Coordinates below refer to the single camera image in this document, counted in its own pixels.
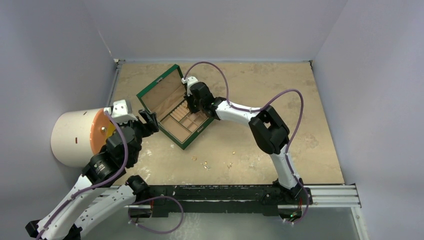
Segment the green jewelry box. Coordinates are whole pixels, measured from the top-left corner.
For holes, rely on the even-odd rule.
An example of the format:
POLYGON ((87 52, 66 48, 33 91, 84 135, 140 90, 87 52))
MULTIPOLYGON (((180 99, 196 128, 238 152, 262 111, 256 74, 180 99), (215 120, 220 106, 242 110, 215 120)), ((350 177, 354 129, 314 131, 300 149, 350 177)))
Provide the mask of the green jewelry box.
POLYGON ((210 121, 200 133, 196 133, 194 136, 190 137, 188 142, 183 144, 178 143, 175 139, 172 139, 168 133, 165 133, 160 123, 160 117, 162 114, 175 107, 180 101, 185 100, 184 95, 186 89, 182 84, 182 78, 183 73, 180 66, 174 64, 147 87, 141 90, 136 97, 146 111, 156 113, 159 130, 182 150, 185 150, 213 122, 213 119, 210 118, 210 121))

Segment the green jewelry tray insert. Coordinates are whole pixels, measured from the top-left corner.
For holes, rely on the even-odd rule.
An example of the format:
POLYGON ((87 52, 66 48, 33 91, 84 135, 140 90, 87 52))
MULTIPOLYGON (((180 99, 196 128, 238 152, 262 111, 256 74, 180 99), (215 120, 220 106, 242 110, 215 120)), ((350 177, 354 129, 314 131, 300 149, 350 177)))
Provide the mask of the green jewelry tray insert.
POLYGON ((182 100, 161 115, 160 124, 170 138, 182 145, 188 142, 190 137, 199 134, 210 120, 201 111, 192 113, 187 101, 182 100))

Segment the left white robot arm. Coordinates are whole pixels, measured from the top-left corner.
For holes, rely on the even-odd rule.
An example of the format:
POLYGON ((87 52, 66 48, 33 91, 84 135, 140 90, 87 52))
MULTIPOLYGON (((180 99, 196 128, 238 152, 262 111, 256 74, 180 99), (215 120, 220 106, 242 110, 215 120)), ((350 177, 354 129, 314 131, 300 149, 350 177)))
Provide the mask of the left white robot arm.
POLYGON ((96 225, 120 207, 149 199, 149 185, 141 176, 131 176, 115 193, 98 203, 94 200, 138 161, 142 139, 159 131, 157 114, 139 110, 114 116, 106 110, 107 120, 115 130, 105 139, 98 153, 82 169, 75 185, 46 217, 32 220, 25 230, 36 240, 80 240, 96 225))

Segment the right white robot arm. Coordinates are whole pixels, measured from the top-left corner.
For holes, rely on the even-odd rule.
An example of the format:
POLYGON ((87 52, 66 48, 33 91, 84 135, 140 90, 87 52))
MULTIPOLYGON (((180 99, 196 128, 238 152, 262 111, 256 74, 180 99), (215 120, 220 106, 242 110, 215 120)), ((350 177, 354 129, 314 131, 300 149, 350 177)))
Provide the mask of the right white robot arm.
POLYGON ((271 105, 247 107, 224 97, 215 97, 209 87, 195 77, 182 78, 181 82, 186 90, 184 98, 192 113, 201 111, 209 118, 249 127, 256 145, 271 158, 277 173, 276 184, 281 188, 280 196, 284 202, 292 204, 299 198, 309 201, 310 194, 295 170, 289 152, 294 136, 271 105))

